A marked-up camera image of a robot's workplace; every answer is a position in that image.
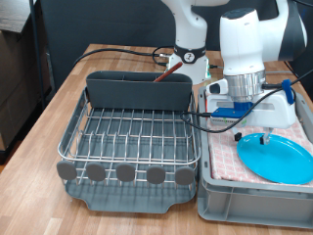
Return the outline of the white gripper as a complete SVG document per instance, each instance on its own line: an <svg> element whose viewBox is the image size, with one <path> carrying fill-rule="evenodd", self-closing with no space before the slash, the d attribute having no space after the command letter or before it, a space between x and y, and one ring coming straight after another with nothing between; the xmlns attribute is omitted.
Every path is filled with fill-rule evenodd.
<svg viewBox="0 0 313 235"><path fill-rule="evenodd" d="M249 101L234 101L224 88L219 85L206 86L206 111L210 113L210 121L214 125L232 128L235 141L240 141L242 133L237 127L264 127L260 137L261 145L270 143L272 128L289 128L295 123L295 107L292 91L284 90L272 93L265 90Z"/></svg>

